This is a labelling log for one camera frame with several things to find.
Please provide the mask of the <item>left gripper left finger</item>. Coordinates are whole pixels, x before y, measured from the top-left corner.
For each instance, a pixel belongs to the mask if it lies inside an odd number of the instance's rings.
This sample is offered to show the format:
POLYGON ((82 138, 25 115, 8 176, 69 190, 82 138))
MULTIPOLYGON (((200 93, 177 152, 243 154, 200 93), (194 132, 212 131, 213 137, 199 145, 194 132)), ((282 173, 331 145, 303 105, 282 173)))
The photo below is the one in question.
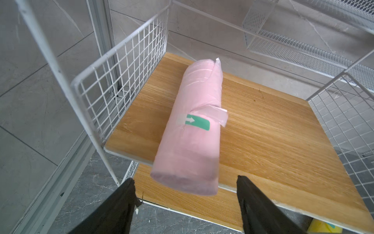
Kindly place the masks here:
POLYGON ((123 182, 71 234, 128 234, 134 211, 142 205, 135 193, 133 178, 123 182))

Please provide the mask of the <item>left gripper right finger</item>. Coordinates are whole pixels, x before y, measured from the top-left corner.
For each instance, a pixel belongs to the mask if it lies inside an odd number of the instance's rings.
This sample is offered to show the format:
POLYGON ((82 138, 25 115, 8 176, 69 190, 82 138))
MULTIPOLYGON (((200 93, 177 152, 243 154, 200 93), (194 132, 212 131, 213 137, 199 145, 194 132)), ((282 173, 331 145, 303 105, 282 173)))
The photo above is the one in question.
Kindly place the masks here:
POLYGON ((305 234, 248 177, 237 178, 237 198, 245 234, 305 234))

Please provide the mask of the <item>pink roll small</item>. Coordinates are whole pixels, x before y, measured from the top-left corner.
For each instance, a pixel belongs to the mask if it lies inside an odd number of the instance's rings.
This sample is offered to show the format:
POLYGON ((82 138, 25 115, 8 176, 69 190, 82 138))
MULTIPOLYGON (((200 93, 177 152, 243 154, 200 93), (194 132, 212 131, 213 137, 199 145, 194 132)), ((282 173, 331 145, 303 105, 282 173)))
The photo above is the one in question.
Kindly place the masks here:
POLYGON ((223 71, 219 58, 190 65, 153 162, 151 178, 184 193, 214 196, 218 192, 223 71))

